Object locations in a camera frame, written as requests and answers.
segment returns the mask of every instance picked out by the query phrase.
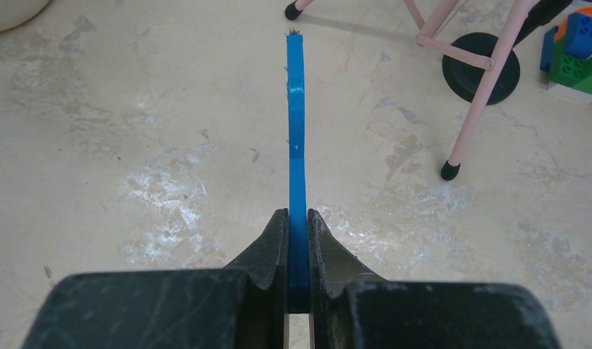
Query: black rubber foot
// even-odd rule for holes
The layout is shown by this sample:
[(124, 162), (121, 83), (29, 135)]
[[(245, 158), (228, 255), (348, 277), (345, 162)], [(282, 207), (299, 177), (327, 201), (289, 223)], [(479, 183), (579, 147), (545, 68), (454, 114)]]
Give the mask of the black rubber foot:
[(285, 8), (285, 18), (287, 18), (288, 20), (295, 20), (296, 18), (298, 18), (298, 16), (300, 16), (301, 13), (303, 12), (298, 11), (298, 9), (296, 9), (296, 1), (287, 5), (287, 7)]
[[(494, 35), (469, 33), (458, 38), (452, 43), (452, 46), (478, 55), (491, 57), (496, 43), (497, 37)], [(441, 60), (441, 70), (444, 72), (444, 79), (446, 79), (452, 91), (464, 100), (471, 102), (473, 96), (476, 94), (476, 89), (480, 84), (484, 70), (446, 55)], [(519, 83), (520, 76), (521, 66), (519, 65), (519, 59), (516, 57), (514, 51), (511, 51), (487, 105), (497, 104), (508, 98)]]
[(443, 180), (453, 180), (459, 174), (460, 168), (461, 164), (452, 166), (451, 164), (448, 164), (448, 161), (446, 161), (444, 167), (441, 168), (441, 178)]

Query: beige floor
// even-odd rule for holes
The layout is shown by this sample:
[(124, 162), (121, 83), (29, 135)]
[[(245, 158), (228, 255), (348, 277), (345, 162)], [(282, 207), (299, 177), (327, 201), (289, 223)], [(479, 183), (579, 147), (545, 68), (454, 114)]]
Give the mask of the beige floor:
[[(0, 34), (0, 348), (69, 274), (220, 267), (287, 205), (286, 4), (54, 0)], [(509, 4), (441, 39), (498, 33)], [(404, 5), (318, 0), (296, 25), (308, 200), (336, 236), (388, 278), (523, 284), (592, 348), (592, 106), (544, 91), (543, 32), (445, 183), (468, 104)]]

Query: blue building block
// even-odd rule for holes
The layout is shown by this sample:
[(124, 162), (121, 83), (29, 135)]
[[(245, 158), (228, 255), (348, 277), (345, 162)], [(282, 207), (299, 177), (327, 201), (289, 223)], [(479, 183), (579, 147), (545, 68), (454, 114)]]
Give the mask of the blue building block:
[(555, 44), (554, 38), (559, 27), (556, 25), (546, 32), (543, 39), (543, 50), (540, 53), (540, 70), (548, 72), (551, 67), (551, 61), (553, 60), (553, 45)]
[(287, 36), (287, 107), (289, 137), (288, 307), (309, 312), (309, 246), (305, 185), (305, 59), (303, 37)]
[(586, 60), (592, 54), (592, 17), (575, 12), (568, 16), (564, 54)]

